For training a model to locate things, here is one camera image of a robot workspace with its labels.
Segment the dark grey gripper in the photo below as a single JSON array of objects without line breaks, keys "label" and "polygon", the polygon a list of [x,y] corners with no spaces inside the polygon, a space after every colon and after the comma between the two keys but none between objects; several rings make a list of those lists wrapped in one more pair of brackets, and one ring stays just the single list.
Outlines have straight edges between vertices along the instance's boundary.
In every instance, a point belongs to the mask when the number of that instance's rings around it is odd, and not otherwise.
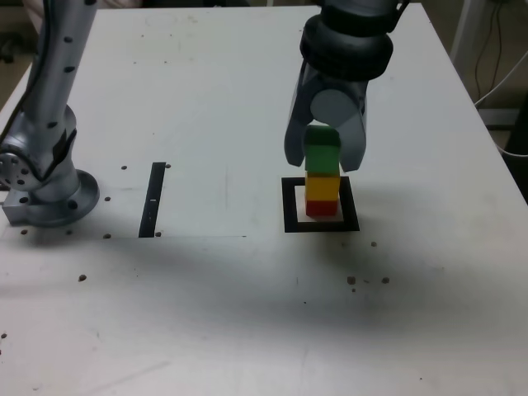
[{"label": "dark grey gripper", "polygon": [[295,86],[284,139],[289,165],[304,161],[304,134],[315,119],[336,130],[341,141],[340,164],[344,172],[359,169],[366,149],[365,120],[368,82],[351,82],[329,77],[310,68],[304,60]]}]

